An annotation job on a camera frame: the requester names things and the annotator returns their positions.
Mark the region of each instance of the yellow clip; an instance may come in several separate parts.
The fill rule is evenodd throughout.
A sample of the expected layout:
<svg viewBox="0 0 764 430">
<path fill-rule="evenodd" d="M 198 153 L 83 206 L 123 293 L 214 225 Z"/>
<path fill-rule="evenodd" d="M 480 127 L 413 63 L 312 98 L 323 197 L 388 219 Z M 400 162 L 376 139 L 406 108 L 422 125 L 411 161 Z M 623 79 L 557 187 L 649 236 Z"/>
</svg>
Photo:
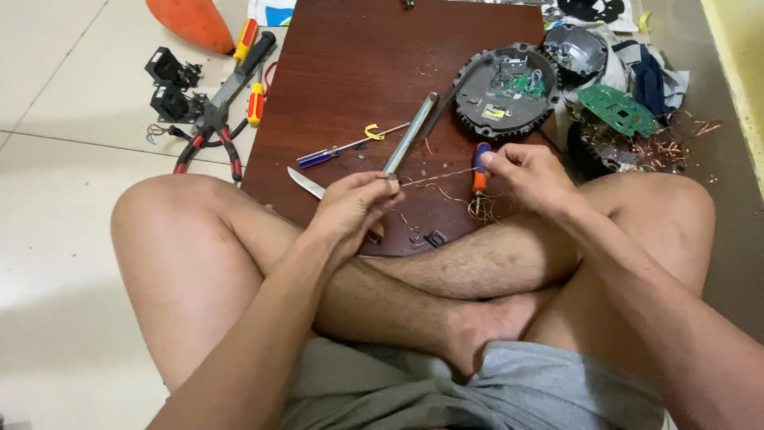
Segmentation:
<svg viewBox="0 0 764 430">
<path fill-rule="evenodd" d="M 375 135 L 374 133 L 370 132 L 371 129 L 378 129 L 377 124 L 367 125 L 364 129 L 364 133 L 366 133 L 366 136 L 374 139 L 374 140 L 384 140 L 384 135 Z"/>
<path fill-rule="evenodd" d="M 503 118 L 504 114 L 507 113 L 507 111 L 496 109 L 495 111 L 490 109 L 485 109 L 485 113 L 490 116 L 495 116 L 497 118 Z"/>
<path fill-rule="evenodd" d="M 650 18 L 650 15 L 652 14 L 651 11 L 645 11 L 645 13 L 642 14 L 641 17 L 639 17 L 639 32 L 648 34 L 650 32 L 650 27 L 647 26 L 647 19 Z"/>
</svg>

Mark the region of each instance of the screwdriver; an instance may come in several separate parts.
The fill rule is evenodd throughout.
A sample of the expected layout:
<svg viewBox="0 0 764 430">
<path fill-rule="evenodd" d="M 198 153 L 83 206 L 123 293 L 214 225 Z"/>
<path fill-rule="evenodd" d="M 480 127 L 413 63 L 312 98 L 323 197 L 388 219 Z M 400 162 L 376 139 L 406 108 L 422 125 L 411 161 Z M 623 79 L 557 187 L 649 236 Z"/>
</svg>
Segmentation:
<svg viewBox="0 0 764 430">
<path fill-rule="evenodd" d="M 402 129 L 403 127 L 408 127 L 411 124 L 411 122 L 407 122 L 406 124 L 401 124 L 395 128 L 385 130 L 382 133 L 378 133 L 377 135 L 386 135 L 387 133 L 394 132 L 398 129 Z M 323 163 L 326 160 L 331 159 L 332 157 L 338 157 L 340 151 L 343 151 L 348 148 L 353 148 L 354 146 L 358 146 L 361 143 L 368 142 L 372 138 L 363 138 L 357 142 L 348 143 L 345 146 L 341 146 L 337 148 L 336 146 L 332 149 L 322 149 L 321 151 L 313 152 L 310 155 L 305 155 L 303 157 L 300 157 L 297 159 L 297 165 L 299 165 L 299 168 L 304 169 L 308 168 L 313 165 L 317 165 L 318 163 Z"/>
<path fill-rule="evenodd" d="M 247 57 L 255 37 L 257 37 L 257 21 L 247 18 L 247 21 L 244 22 L 244 28 L 241 29 L 239 41 L 236 44 L 236 51 L 234 51 L 234 60 L 236 60 L 239 66 L 244 63 L 244 59 Z"/>
<path fill-rule="evenodd" d="M 257 127 L 260 124 L 260 120 L 263 118 L 263 102 L 265 101 L 264 88 L 261 81 L 263 80 L 264 63 L 260 63 L 260 72 L 258 73 L 257 82 L 252 84 L 252 94 L 249 96 L 249 107 L 247 108 L 247 121 L 249 125 Z"/>
<path fill-rule="evenodd" d="M 475 169 L 474 180 L 472 182 L 472 194 L 475 198 L 475 215 L 480 213 L 481 199 L 485 196 L 485 166 L 483 161 L 480 160 L 480 156 L 484 152 L 490 152 L 490 145 L 486 142 L 482 142 L 477 146 L 475 155 L 472 158 L 472 167 Z"/>
</svg>

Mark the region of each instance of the black handle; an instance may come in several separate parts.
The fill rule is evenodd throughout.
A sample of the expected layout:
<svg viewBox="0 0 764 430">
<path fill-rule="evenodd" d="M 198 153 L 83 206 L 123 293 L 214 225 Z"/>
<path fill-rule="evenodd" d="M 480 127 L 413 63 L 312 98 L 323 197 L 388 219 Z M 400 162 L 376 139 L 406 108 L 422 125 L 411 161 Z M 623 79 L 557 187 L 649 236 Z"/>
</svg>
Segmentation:
<svg viewBox="0 0 764 430">
<path fill-rule="evenodd" d="M 270 31 L 263 31 L 260 40 L 257 41 L 249 50 L 247 58 L 241 63 L 239 70 L 249 76 L 254 72 L 254 68 L 265 58 L 265 54 L 276 44 L 276 36 Z"/>
</svg>

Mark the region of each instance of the man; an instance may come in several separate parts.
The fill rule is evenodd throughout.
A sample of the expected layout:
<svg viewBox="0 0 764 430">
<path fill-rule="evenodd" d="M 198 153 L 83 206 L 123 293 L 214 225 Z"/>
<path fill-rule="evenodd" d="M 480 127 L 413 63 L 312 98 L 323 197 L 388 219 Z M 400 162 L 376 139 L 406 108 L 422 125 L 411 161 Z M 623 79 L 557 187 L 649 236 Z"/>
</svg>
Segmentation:
<svg viewBox="0 0 764 430">
<path fill-rule="evenodd" d="M 352 257 L 404 197 L 381 172 L 329 187 L 305 231 L 213 178 L 133 186 L 112 235 L 171 393 L 148 428 L 647 429 L 664 407 L 679 428 L 761 428 L 764 348 L 699 299 L 714 229 L 700 185 L 576 189 L 537 145 L 483 161 L 528 212 L 401 259 Z M 420 380 L 311 327 L 471 379 Z"/>
</svg>

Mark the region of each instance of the floor tile grout line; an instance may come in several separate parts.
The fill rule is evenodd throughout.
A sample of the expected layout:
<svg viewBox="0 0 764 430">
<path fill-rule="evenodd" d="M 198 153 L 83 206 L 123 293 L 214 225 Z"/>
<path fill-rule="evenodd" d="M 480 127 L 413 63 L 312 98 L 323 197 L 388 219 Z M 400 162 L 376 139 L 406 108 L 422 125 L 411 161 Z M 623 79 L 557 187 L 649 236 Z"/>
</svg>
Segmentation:
<svg viewBox="0 0 764 430">
<path fill-rule="evenodd" d="M 54 138 L 54 137 L 50 137 L 50 136 L 35 135 L 35 134 L 32 134 L 32 133 L 19 133 L 19 132 L 9 133 L 8 137 L 6 138 L 6 141 L 8 141 L 11 138 L 12 135 L 30 136 L 30 137 L 34 137 L 34 138 L 48 138 L 48 139 L 51 139 L 51 140 L 59 140 L 59 141 L 62 141 L 62 142 L 81 143 L 83 145 L 93 145 L 93 146 L 99 146 L 101 148 L 122 149 L 124 151 L 140 152 L 142 154 L 162 155 L 164 157 L 171 157 L 171 158 L 177 159 L 177 155 L 163 154 L 161 152 L 143 151 L 142 149 L 133 149 L 133 148 L 122 148 L 121 146 L 109 146 L 109 145 L 104 145 L 102 143 L 81 142 L 79 140 L 73 140 L 73 139 L 68 139 L 68 138 Z M 226 165 L 226 166 L 230 165 L 230 163 L 224 163 L 224 162 L 221 162 L 221 161 L 203 160 L 203 159 L 199 159 L 199 158 L 194 158 L 194 161 L 203 161 L 205 163 L 213 163 L 213 164 L 216 164 L 216 165 Z"/>
<path fill-rule="evenodd" d="M 101 12 L 103 12 L 103 9 L 106 7 L 106 5 L 108 5 L 108 2 L 109 2 L 109 0 L 106 0 L 106 1 L 103 3 L 103 5 L 101 5 L 101 8 L 98 10 L 98 13 L 96 13 L 96 14 L 95 14 L 95 16 L 93 17 L 93 19 L 92 19 L 92 20 L 91 20 L 91 21 L 88 23 L 88 26 L 87 26 L 87 27 L 85 27 L 85 30 L 84 30 L 82 33 L 80 33 L 80 34 L 79 34 L 79 37 L 78 37 L 78 38 L 77 38 L 77 40 L 74 42 L 74 45 L 72 45 L 71 49 L 69 49 L 69 50 L 66 52 L 66 55 L 64 55 L 64 56 L 63 56 L 63 59 L 61 60 L 61 62 L 60 62 L 60 63 L 58 63 L 58 66 L 56 67 L 56 69 L 55 69 L 55 70 L 54 70 L 54 71 L 53 71 L 53 72 L 50 74 L 50 77 L 49 77 L 49 78 L 48 78 L 48 80 L 45 82 L 45 85 L 43 85 L 42 89 L 40 89 L 40 92 L 39 92 L 39 93 L 37 93 L 37 95 L 34 97 L 34 99 L 32 100 L 32 103 L 29 103 L 29 107 L 27 107 L 27 110 L 25 110 L 25 111 L 24 111 L 24 115 L 22 115 L 22 116 L 21 116 L 21 118 L 18 120 L 18 122 L 16 122 L 16 125 L 13 127 L 13 130 L 12 130 L 11 132 L 16 132 L 16 129 L 18 129 L 18 127 L 19 127 L 19 126 L 21 125 L 21 123 L 24 121 L 24 118 L 26 118 L 26 117 L 27 117 L 27 114 L 28 114 L 28 113 L 29 113 L 29 111 L 32 109 L 32 106 L 34 106 L 34 104 L 37 102 L 37 99 L 39 99 L 39 98 L 40 98 L 40 96 L 42 95 L 42 93 L 45 91 L 45 89 L 47 88 L 48 84 L 50 83 L 50 81 L 51 81 L 51 80 L 53 80 L 53 78 L 56 76 L 56 73 L 58 73 L 58 70 L 59 70 L 59 69 L 61 68 L 61 66 L 63 66 L 63 64 L 66 62 L 66 59 L 67 59 L 67 58 L 69 58 L 69 55 L 71 55 L 71 53 L 72 53 L 72 51 L 74 50 L 74 48 L 76 48 L 76 47 L 77 47 L 77 45 L 79 44 L 79 42 L 80 42 L 80 41 L 83 39 L 83 37 L 85 36 L 85 33 L 87 33 L 87 32 L 88 32 L 88 30 L 90 29 L 90 27 L 92 27 L 93 23 L 94 23 L 94 22 L 96 22 L 96 19 L 98 19 L 98 17 L 99 17 L 99 16 L 101 16 Z M 2 151 L 2 149 L 3 149 L 3 147 L 4 147 L 4 146 L 5 146 L 5 143 L 4 143 L 3 145 L 0 145 L 0 151 Z"/>
</svg>

